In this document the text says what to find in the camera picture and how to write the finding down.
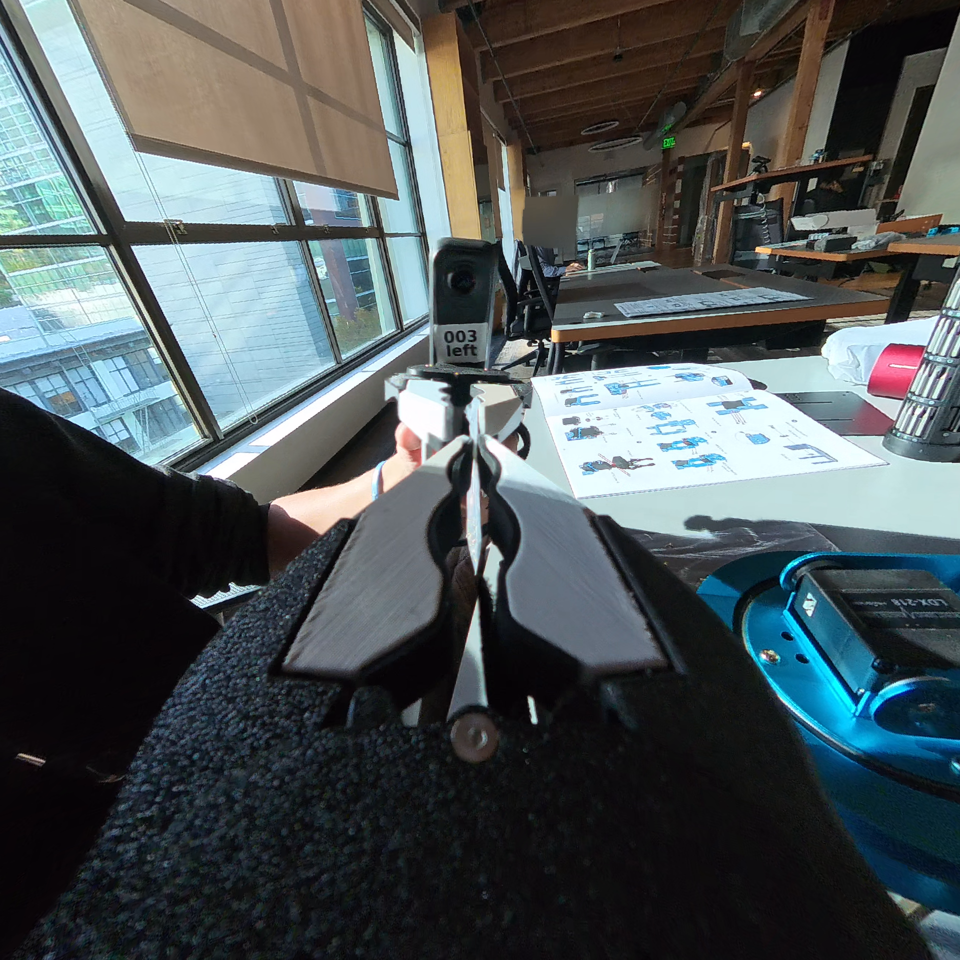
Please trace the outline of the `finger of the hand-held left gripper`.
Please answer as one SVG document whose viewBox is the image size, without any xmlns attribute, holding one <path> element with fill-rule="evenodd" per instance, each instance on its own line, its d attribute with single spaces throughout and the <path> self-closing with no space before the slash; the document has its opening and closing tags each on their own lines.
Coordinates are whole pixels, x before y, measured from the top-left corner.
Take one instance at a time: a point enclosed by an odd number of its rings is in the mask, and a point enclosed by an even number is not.
<svg viewBox="0 0 960 960">
<path fill-rule="evenodd" d="M 460 409 L 449 383 L 431 378 L 389 378 L 385 398 L 395 400 L 399 420 L 421 441 L 428 460 L 460 434 Z"/>
<path fill-rule="evenodd" d="M 531 392 L 530 384 L 479 384 L 478 435 L 502 442 L 516 433 Z"/>
</svg>

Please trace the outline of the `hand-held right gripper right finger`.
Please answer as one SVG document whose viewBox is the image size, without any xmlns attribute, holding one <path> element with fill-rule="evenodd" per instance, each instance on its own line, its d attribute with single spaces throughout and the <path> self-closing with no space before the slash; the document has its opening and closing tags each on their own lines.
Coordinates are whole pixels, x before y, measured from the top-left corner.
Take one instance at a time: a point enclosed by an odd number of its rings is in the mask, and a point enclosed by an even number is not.
<svg viewBox="0 0 960 960">
<path fill-rule="evenodd" d="M 490 540 L 501 555 L 496 653 L 511 679 L 606 679 L 669 660 L 584 509 L 493 438 Z"/>
</svg>

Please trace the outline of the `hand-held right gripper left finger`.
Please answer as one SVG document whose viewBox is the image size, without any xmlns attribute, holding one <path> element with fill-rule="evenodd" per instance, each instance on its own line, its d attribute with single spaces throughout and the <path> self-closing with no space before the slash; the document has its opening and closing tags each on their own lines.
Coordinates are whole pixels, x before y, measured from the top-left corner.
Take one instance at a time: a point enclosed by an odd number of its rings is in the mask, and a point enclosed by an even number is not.
<svg viewBox="0 0 960 960">
<path fill-rule="evenodd" d="M 463 533 L 468 437 L 357 519 L 282 664 L 333 682 L 437 682 L 452 666 L 446 558 Z"/>
</svg>

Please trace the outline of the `small clear screw bag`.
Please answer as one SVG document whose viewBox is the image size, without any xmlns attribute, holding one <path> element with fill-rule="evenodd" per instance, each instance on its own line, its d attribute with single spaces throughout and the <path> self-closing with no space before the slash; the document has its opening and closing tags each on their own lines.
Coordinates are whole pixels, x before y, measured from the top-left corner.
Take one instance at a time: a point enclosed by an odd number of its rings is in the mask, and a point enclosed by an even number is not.
<svg viewBox="0 0 960 960">
<path fill-rule="evenodd" d="M 483 500 L 485 498 L 482 488 L 481 472 L 483 443 L 481 439 L 474 439 L 471 443 L 472 459 L 469 486 L 464 501 L 464 529 L 466 544 L 474 569 L 476 600 L 466 634 L 459 672 L 453 688 L 448 718 L 452 718 L 456 714 L 462 714 L 463 712 L 485 709 L 489 703 L 483 658 L 482 631 L 482 585 L 484 583 L 484 566 L 487 556 L 483 533 Z"/>
</svg>

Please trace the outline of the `large clear plastic bag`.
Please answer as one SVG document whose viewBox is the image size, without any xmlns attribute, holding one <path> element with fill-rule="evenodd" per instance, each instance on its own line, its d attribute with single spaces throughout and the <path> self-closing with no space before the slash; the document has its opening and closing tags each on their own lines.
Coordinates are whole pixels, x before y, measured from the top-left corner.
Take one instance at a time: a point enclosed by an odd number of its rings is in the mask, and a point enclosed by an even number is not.
<svg viewBox="0 0 960 960">
<path fill-rule="evenodd" d="M 681 534 L 626 529 L 691 589 L 733 561 L 770 552 L 800 555 L 838 548 L 809 523 L 784 520 L 690 517 L 691 529 Z"/>
</svg>

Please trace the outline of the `dark topped background desk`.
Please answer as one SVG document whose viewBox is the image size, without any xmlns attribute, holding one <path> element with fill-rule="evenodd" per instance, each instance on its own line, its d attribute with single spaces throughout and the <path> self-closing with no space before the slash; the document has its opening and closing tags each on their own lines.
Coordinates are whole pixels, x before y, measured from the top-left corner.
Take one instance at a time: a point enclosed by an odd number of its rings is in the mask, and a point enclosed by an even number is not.
<svg viewBox="0 0 960 960">
<path fill-rule="evenodd" d="M 618 305 L 663 299 L 702 298 L 723 292 L 770 289 L 799 295 L 782 302 L 705 306 L 657 306 L 648 316 L 627 317 Z M 810 347 L 826 323 L 837 319 L 885 315 L 890 299 L 845 287 L 778 276 L 728 265 L 704 269 L 581 270 L 559 282 L 558 301 L 545 371 L 563 371 L 567 349 L 597 344 L 599 356 L 613 350 L 650 354 L 764 343 L 770 350 Z"/>
</svg>

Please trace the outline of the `orange edged background desk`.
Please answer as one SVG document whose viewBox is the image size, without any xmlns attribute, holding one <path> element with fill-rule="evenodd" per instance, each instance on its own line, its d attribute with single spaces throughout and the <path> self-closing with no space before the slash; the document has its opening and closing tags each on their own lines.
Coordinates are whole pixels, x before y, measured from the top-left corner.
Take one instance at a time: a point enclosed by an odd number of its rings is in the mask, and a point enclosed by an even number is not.
<svg viewBox="0 0 960 960">
<path fill-rule="evenodd" d="M 838 263 L 894 260 L 904 269 L 886 314 L 885 323 L 889 325 L 908 319 L 921 282 L 951 285 L 958 270 L 958 229 L 933 229 L 921 236 L 898 231 L 905 226 L 906 222 L 886 223 L 882 232 L 867 237 L 859 247 L 852 245 L 847 249 L 839 249 L 833 240 L 827 239 L 815 241 L 814 246 L 807 242 L 777 244 L 757 246 L 754 251 L 773 258 L 774 270 L 778 272 L 826 279 L 834 276 Z"/>
</svg>

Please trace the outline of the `black office chair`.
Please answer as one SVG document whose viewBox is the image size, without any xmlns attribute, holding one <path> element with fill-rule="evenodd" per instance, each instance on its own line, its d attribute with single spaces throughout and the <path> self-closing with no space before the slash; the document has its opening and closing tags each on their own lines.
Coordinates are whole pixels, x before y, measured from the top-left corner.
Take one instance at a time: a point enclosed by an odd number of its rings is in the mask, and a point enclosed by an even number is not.
<svg viewBox="0 0 960 960">
<path fill-rule="evenodd" d="M 531 259 L 522 241 L 515 241 L 518 278 L 514 278 L 504 255 L 499 256 L 498 270 L 506 299 L 507 312 L 503 332 L 507 341 L 524 340 L 536 350 L 511 361 L 503 369 L 526 364 L 534 358 L 532 376 L 541 372 L 547 358 L 556 305 L 556 292 L 547 283 L 536 258 Z"/>
</svg>

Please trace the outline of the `wooden column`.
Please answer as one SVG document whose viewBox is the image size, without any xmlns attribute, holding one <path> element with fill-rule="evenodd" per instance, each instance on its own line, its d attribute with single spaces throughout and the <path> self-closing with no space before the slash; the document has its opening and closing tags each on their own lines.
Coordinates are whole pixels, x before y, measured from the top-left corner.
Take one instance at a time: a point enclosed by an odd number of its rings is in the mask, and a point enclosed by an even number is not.
<svg viewBox="0 0 960 960">
<path fill-rule="evenodd" d="M 813 99 L 827 34 L 834 16 L 834 5 L 834 1 L 809 3 L 789 116 L 776 157 L 778 169 L 803 163 Z"/>
<path fill-rule="evenodd" d="M 474 175 L 473 119 L 479 117 L 473 50 L 456 13 L 422 23 L 429 86 L 438 135 L 449 235 L 481 239 Z"/>
</svg>

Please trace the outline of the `white instruction booklet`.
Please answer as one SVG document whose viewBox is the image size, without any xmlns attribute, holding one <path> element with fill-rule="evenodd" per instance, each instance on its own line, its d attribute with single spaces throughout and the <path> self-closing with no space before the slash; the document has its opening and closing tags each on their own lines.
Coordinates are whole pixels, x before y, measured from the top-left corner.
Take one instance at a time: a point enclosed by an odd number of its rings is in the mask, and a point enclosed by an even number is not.
<svg viewBox="0 0 960 960">
<path fill-rule="evenodd" d="M 533 379 L 575 498 L 876 467 L 742 373 L 668 364 Z"/>
</svg>

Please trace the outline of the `large window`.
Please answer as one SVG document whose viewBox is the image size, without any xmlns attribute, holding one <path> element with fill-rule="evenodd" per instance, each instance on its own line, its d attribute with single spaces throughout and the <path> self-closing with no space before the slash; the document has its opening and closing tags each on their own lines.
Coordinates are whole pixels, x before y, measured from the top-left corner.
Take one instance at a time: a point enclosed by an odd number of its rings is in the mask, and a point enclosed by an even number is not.
<svg viewBox="0 0 960 960">
<path fill-rule="evenodd" d="M 403 18 L 365 8 L 398 198 L 137 153 L 67 2 L 2 2 L 2 388 L 151 464 L 426 314 Z"/>
</svg>

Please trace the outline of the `printed paper sheet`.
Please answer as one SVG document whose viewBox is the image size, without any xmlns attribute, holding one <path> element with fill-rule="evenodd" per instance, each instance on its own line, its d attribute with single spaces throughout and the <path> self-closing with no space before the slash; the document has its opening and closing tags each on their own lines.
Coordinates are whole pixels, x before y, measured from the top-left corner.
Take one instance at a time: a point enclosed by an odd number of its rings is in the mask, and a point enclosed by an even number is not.
<svg viewBox="0 0 960 960">
<path fill-rule="evenodd" d="M 732 288 L 718 292 L 680 294 L 637 301 L 619 302 L 614 306 L 627 318 L 672 315 L 744 306 L 773 305 L 810 300 L 811 297 L 769 287 Z"/>
</svg>

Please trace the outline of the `black flat plate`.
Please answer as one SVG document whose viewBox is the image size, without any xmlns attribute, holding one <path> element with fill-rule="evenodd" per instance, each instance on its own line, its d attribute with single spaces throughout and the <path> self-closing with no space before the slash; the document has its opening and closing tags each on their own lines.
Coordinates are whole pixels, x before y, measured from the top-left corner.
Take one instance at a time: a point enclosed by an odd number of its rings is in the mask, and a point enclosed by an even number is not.
<svg viewBox="0 0 960 960">
<path fill-rule="evenodd" d="M 787 391 L 776 396 L 839 436 L 882 437 L 893 425 L 888 415 L 851 391 Z"/>
</svg>

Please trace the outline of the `person's torso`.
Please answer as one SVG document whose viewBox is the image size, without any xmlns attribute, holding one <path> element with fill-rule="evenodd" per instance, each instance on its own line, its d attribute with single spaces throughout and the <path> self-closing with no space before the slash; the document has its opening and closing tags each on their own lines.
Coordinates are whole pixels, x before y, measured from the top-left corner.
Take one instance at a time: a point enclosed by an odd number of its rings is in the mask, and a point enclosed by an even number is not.
<svg viewBox="0 0 960 960">
<path fill-rule="evenodd" d="M 182 597 L 36 597 L 2 622 L 2 954 L 69 886 L 164 702 L 219 629 Z"/>
</svg>

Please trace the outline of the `black screwdriver bit holder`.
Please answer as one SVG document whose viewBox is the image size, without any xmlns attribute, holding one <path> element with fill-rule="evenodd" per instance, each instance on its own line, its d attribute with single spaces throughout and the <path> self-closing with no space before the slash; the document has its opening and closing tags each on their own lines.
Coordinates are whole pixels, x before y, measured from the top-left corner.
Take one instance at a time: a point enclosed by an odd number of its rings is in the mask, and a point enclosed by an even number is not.
<svg viewBox="0 0 960 960">
<path fill-rule="evenodd" d="M 946 282 L 935 267 L 953 253 L 908 254 L 906 268 L 891 299 L 885 323 L 905 321 L 920 281 Z M 927 462 L 959 461 L 959 268 L 945 295 L 928 344 L 883 446 L 894 454 Z"/>
</svg>

